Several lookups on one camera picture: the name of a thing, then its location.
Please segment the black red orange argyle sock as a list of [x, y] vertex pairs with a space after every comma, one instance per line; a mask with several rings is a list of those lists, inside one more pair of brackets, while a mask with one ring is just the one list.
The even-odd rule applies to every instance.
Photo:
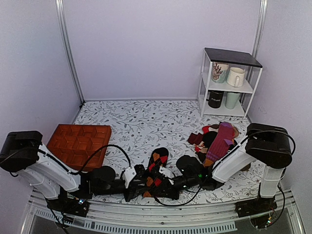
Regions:
[[167, 148], [161, 147], [153, 150], [145, 172], [147, 176], [145, 185], [149, 187], [149, 190], [144, 192], [144, 198], [156, 196], [160, 192], [161, 186], [164, 185], [164, 175], [159, 172], [159, 169], [160, 167], [166, 167], [168, 155], [169, 151]]

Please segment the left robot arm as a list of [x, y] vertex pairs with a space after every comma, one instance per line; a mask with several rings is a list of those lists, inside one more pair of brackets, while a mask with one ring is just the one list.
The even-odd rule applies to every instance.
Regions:
[[41, 139], [38, 131], [10, 132], [0, 152], [0, 166], [25, 178], [63, 212], [69, 211], [73, 204], [61, 191], [78, 199], [123, 194], [126, 201], [148, 191], [143, 165], [129, 166], [120, 179], [110, 166], [90, 172], [76, 171], [56, 158]]

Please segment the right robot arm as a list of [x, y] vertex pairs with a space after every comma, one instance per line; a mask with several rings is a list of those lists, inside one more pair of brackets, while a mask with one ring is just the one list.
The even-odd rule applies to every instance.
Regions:
[[258, 188], [258, 198], [253, 200], [252, 208], [261, 213], [270, 206], [283, 173], [292, 162], [295, 147], [295, 141], [286, 129], [252, 123], [247, 127], [245, 138], [207, 169], [194, 157], [182, 156], [176, 162], [181, 176], [174, 176], [164, 167], [160, 167], [159, 172], [176, 191], [196, 185], [213, 191], [223, 186], [243, 167], [258, 160], [265, 164], [265, 168]]

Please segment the dark red sock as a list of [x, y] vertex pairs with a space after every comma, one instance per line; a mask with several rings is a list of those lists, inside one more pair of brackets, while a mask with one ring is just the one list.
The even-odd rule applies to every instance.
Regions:
[[188, 143], [190, 143], [191, 145], [194, 145], [194, 146], [203, 146], [203, 134], [191, 133], [187, 141], [188, 141]]

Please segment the magenta striped sock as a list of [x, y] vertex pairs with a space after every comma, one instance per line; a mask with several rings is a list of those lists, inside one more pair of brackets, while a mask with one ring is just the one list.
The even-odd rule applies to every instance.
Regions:
[[239, 134], [237, 128], [228, 122], [205, 126], [203, 132], [202, 141], [207, 149], [204, 167], [209, 167], [224, 157]]

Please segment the floral table mat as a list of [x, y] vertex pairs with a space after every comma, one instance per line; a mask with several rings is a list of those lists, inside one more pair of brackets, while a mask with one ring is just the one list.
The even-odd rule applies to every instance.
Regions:
[[[76, 125], [109, 125], [110, 144], [118, 145], [129, 156], [131, 165], [145, 168], [156, 148], [169, 151], [167, 166], [176, 176], [176, 161], [183, 155], [197, 156], [195, 147], [187, 142], [191, 133], [202, 133], [204, 126], [229, 122], [238, 129], [237, 142], [245, 136], [250, 122], [233, 116], [200, 116], [197, 101], [99, 101], [83, 105]], [[104, 165], [115, 169], [117, 177], [128, 166], [125, 155], [114, 147], [106, 150]], [[223, 186], [213, 191], [200, 191], [189, 205], [220, 203], [254, 198], [257, 196], [264, 164], [256, 161], [246, 172], [234, 174]], [[139, 195], [125, 202], [123, 195], [97, 195], [93, 200], [134, 205], [159, 205], [153, 198]]]

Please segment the brown wooden compartment tray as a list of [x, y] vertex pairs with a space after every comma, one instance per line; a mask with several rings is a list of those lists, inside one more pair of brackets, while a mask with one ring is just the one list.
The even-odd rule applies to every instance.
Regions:
[[97, 149], [109, 143], [111, 133], [109, 125], [60, 124], [47, 148], [67, 166], [78, 171]]

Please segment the black mug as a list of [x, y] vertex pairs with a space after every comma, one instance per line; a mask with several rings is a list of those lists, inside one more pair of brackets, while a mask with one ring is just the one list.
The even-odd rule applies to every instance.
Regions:
[[211, 108], [217, 109], [221, 106], [224, 92], [211, 90], [208, 98], [208, 105]]

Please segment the pale green mug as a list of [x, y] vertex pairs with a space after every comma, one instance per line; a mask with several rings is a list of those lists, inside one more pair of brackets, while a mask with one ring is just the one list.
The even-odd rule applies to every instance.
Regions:
[[230, 110], [233, 109], [236, 106], [236, 103], [238, 102], [239, 97], [240, 97], [240, 93], [238, 92], [227, 92], [225, 107]]

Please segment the white metal shelf rack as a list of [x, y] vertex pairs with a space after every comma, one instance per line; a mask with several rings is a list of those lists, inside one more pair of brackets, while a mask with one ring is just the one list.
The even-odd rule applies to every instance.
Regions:
[[197, 94], [200, 115], [246, 118], [262, 70], [249, 53], [204, 48]]

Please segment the floral patterned mug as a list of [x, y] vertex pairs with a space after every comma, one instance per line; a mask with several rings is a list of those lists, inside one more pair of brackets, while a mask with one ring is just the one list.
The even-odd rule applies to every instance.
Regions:
[[229, 64], [213, 62], [212, 81], [215, 83], [223, 83], [227, 77]]

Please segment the cream white mug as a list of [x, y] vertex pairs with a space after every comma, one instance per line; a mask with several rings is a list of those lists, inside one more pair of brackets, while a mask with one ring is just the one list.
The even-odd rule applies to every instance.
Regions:
[[231, 67], [226, 82], [235, 88], [243, 86], [245, 70], [239, 67]]

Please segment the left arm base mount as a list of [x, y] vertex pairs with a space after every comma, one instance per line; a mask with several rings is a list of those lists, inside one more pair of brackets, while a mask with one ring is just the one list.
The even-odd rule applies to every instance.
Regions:
[[62, 214], [86, 217], [89, 211], [90, 203], [87, 199], [77, 198], [65, 190], [61, 190], [57, 199], [47, 200], [48, 208], [59, 211]]

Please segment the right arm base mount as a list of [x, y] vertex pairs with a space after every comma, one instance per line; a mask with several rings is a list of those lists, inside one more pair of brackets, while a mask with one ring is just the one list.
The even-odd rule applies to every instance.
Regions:
[[272, 198], [257, 198], [235, 203], [235, 211], [238, 217], [257, 215], [250, 219], [256, 229], [265, 229], [273, 225], [276, 219], [275, 209], [277, 204], [275, 196]]

